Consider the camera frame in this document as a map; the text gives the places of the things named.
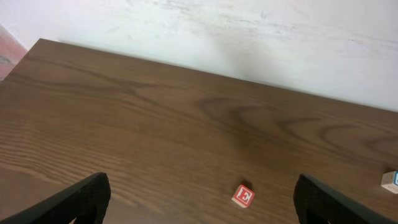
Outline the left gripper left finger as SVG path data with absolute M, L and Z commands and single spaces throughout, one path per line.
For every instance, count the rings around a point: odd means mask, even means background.
M 110 198 L 108 176 L 97 172 L 1 224 L 102 224 Z

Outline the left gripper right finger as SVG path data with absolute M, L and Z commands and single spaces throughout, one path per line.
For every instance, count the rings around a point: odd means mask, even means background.
M 299 175 L 293 200 L 301 224 L 397 224 L 306 174 Z

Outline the red letter E block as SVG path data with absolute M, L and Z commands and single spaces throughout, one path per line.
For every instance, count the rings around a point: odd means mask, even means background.
M 232 201 L 238 204 L 242 208 L 248 208 L 250 206 L 255 193 L 250 190 L 245 185 L 239 185 L 233 196 L 231 197 Z

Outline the blue letter P block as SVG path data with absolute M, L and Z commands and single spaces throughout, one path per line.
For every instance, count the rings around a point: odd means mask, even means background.
M 382 175 L 381 187 L 398 194 L 397 171 L 387 172 Z

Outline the red patterned object at edge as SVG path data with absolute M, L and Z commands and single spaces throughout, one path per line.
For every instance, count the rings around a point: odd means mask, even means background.
M 1 80 L 3 80 L 27 53 L 27 49 L 23 47 L 5 28 L 3 28 L 3 26 L 1 26 L 0 35 L 0 77 Z

